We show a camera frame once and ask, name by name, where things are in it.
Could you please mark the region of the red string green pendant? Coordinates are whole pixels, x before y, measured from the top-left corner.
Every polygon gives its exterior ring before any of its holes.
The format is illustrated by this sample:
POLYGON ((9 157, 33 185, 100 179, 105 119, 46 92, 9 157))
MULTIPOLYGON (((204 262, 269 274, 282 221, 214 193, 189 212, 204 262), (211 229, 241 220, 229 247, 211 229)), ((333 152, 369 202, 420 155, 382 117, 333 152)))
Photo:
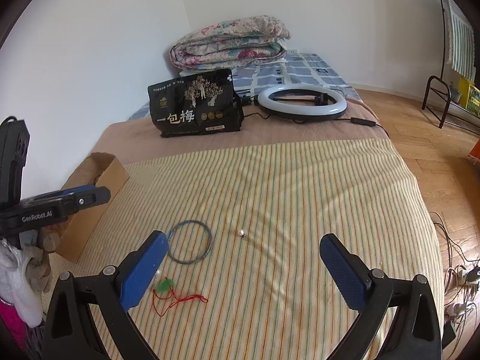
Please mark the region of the red string green pendant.
POLYGON ((152 308, 154 313, 160 318, 164 317, 168 311, 182 303, 199 301, 208 303, 209 300, 202 294, 193 293, 185 296, 179 295, 175 291, 174 282, 169 278, 164 278, 157 283, 151 291, 152 308))

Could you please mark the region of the thin blue bangle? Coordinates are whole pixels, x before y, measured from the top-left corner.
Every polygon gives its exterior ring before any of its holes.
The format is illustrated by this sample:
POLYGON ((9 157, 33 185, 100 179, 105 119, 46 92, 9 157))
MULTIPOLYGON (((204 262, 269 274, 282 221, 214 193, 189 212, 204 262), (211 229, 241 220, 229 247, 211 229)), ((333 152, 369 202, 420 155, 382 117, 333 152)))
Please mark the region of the thin blue bangle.
POLYGON ((213 245, 212 230, 204 222, 187 219, 175 224, 167 233, 168 257, 182 265, 204 260, 213 245))

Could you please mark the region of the cardboard box tray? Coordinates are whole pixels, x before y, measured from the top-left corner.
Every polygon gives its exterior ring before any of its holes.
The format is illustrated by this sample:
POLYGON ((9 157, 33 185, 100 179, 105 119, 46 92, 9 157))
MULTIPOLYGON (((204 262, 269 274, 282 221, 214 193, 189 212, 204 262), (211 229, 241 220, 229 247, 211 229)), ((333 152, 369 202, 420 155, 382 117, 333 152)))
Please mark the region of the cardboard box tray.
POLYGON ((39 245, 66 260, 77 262, 99 220, 113 202, 128 174, 113 154, 92 153, 75 169, 62 190, 74 189, 77 212, 63 223, 44 227, 39 245))

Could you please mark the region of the white work glove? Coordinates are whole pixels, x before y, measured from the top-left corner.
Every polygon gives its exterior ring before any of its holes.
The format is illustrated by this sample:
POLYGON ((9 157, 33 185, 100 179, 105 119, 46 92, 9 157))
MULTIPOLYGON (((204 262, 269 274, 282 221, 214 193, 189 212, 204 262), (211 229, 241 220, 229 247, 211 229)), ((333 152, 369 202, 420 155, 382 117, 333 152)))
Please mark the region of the white work glove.
POLYGON ((30 328, 43 320, 41 294, 50 291, 50 254, 59 246, 60 237, 52 228, 41 228, 37 241, 38 245, 20 250, 1 238, 1 300, 14 306, 30 328))

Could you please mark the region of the black snack bag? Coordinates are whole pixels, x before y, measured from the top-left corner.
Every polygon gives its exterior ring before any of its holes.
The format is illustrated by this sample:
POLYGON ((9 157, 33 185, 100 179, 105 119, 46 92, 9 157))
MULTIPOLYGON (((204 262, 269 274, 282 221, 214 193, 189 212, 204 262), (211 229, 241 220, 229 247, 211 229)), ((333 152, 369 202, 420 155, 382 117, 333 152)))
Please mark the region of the black snack bag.
POLYGON ((152 123, 162 137, 238 132, 242 101, 230 69, 178 77, 147 88, 152 123))

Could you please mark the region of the yellow striped towel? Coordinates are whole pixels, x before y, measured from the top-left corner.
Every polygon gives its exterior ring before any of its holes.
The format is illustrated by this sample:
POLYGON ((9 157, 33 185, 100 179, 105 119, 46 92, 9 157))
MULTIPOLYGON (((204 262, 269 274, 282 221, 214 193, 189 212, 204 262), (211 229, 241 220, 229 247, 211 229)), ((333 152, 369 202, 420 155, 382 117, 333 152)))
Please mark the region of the yellow striped towel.
POLYGON ((154 231, 187 219, 212 230, 210 254, 166 258, 154 282, 199 293, 160 318, 147 292, 133 321, 160 359, 325 359, 355 319, 320 260, 334 233, 368 267, 427 277, 443 306, 439 241, 415 176, 387 139, 209 150, 127 166, 77 262, 53 275, 95 275, 154 231), (246 235, 239 236, 239 230, 246 235))

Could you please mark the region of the orange box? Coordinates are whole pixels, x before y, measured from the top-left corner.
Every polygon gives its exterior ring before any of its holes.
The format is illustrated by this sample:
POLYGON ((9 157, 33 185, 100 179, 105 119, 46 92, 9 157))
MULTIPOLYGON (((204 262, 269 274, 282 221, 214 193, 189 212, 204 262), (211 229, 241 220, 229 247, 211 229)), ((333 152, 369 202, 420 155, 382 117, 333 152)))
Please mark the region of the orange box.
POLYGON ((480 141, 477 141, 475 146, 469 152, 469 159, 475 164, 480 164, 480 141))

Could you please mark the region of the pink brown blanket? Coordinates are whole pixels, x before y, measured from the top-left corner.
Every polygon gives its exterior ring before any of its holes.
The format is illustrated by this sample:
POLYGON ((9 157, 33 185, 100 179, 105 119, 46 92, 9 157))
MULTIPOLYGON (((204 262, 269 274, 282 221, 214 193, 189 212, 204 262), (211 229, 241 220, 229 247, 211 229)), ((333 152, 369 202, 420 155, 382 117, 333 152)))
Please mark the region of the pink brown blanket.
POLYGON ((347 110, 340 119, 295 123, 267 115, 259 116, 254 106, 244 108, 247 117, 241 130, 201 136, 165 138, 150 117, 110 125, 100 136, 93 152, 115 155, 122 164, 182 155, 203 150, 231 149, 297 141, 337 141, 387 139, 377 116, 364 103, 347 100, 347 110))

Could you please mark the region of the folded floral quilt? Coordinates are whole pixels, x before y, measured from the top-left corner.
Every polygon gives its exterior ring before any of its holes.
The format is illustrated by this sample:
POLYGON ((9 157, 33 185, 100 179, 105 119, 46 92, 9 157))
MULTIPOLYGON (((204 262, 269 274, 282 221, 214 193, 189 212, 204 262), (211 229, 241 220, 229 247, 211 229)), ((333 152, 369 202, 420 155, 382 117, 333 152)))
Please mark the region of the folded floral quilt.
POLYGON ((273 16, 250 16, 213 24, 185 35, 170 49, 182 70, 209 71, 272 63, 287 53, 290 31, 273 16))

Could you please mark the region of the blue checked bed sheet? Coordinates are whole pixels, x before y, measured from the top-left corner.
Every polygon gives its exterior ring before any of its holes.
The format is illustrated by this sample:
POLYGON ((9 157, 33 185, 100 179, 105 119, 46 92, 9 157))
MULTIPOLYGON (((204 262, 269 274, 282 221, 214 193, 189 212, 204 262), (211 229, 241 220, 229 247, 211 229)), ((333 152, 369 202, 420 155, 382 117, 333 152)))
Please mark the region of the blue checked bed sheet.
POLYGON ((361 102, 360 95, 317 54, 291 50, 286 56, 267 64, 249 64, 232 70, 233 88, 245 99, 256 97, 275 85, 306 84, 321 86, 361 102))

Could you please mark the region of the black clothes rack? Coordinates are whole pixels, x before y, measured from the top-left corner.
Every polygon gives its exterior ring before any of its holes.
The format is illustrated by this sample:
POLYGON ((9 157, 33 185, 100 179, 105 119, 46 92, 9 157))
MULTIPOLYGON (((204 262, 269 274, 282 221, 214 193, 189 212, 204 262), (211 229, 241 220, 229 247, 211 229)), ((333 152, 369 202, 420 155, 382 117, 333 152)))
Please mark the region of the black clothes rack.
POLYGON ((438 75, 432 75, 427 79, 421 108, 431 113, 438 128, 449 126, 479 135, 479 84, 475 82, 479 74, 479 31, 473 26, 473 21, 461 10, 474 31, 476 74, 474 80, 470 81, 453 71, 448 63, 446 0, 439 0, 439 2, 442 12, 441 68, 438 75))

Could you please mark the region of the striped hanging towel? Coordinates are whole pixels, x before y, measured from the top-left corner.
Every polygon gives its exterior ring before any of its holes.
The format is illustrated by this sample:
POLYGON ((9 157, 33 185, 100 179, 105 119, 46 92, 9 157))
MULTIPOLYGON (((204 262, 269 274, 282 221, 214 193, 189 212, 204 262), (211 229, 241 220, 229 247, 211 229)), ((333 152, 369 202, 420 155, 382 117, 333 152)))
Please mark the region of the striped hanging towel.
POLYGON ((448 63, 451 69, 467 80, 476 74, 473 27, 453 0, 445 2, 448 23, 448 63))

